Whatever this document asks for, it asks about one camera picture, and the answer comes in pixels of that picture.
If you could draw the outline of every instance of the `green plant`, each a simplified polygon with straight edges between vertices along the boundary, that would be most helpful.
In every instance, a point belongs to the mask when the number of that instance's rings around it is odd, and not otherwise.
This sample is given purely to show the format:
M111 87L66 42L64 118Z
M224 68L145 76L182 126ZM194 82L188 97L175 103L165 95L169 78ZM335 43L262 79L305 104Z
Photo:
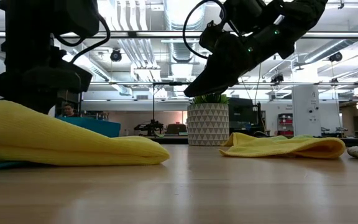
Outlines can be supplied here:
M211 94L196 96L196 97L194 97L194 98L190 101L190 104L191 104L191 105L193 105L193 104L200 104L200 103L221 103L221 104L228 104L229 101L228 101L226 95L216 94L216 93L211 93Z

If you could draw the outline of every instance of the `potted plant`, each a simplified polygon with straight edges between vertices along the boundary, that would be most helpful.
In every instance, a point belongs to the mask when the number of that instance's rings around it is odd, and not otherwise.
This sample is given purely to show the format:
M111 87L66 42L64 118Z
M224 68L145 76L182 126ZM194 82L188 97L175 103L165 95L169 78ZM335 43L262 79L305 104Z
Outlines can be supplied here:
M192 146L220 146L229 139L226 95L196 96L187 107L188 142Z

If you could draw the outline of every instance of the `teal box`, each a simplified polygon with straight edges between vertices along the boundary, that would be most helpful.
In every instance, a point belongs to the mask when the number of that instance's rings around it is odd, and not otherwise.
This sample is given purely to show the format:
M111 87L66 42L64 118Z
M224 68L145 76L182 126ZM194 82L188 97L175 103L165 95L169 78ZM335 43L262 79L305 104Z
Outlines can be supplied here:
M77 125L79 127L94 131L104 136L115 138L119 136L121 129L120 123L114 123L110 121L102 121L98 119L89 118L64 118L59 117L58 119L66 121L67 123Z

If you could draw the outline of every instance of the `computer monitor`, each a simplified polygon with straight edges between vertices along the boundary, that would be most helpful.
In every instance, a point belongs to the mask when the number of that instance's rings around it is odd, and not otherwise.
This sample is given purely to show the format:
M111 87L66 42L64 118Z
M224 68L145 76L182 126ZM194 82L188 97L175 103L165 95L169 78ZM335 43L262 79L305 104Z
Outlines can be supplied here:
M253 106L252 100L229 98L230 128L243 128L245 125L257 124Z

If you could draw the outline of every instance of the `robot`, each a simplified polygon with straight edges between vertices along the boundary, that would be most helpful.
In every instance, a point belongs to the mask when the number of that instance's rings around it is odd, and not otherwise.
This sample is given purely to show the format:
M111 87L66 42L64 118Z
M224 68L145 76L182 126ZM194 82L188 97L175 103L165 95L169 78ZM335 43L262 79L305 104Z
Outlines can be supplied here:
M222 21L208 23L200 37L200 46L212 52L207 58L187 44L185 31L191 13L208 1L219 4ZM183 40L190 51L208 60L185 95L222 93L273 54L287 58L294 52L295 41L317 24L327 1L273 0L268 5L262 0L226 0L224 4L201 1L186 18ZM0 0L0 9L6 13L6 41L2 45L6 72L0 74L0 96L4 100L47 114L59 91L88 90L92 74L73 62L110 39L97 0ZM74 47L97 34L99 22L106 29L106 38L79 52L71 62L62 60L66 52L54 47L53 39ZM226 23L237 35L223 30ZM80 37L77 43L61 37L69 32Z

